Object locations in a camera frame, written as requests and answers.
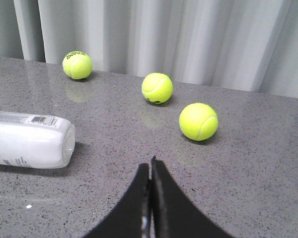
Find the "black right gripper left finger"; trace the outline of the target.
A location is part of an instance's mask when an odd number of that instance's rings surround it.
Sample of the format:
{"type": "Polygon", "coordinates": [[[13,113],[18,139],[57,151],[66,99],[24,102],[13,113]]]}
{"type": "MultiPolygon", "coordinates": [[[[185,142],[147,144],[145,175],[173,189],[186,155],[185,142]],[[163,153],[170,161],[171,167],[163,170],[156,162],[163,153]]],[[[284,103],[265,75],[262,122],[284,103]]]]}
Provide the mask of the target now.
{"type": "Polygon", "coordinates": [[[149,237],[149,165],[140,164],[127,191],[86,238],[149,237]]]}

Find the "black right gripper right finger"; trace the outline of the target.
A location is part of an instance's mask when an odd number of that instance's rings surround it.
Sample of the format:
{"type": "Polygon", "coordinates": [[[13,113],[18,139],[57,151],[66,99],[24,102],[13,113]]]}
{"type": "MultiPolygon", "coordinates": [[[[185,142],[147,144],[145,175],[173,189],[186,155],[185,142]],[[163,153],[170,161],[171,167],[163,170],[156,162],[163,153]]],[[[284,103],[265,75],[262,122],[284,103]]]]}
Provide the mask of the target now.
{"type": "Polygon", "coordinates": [[[180,189],[162,160],[151,160],[151,199],[157,238],[230,238],[180,189]]]}

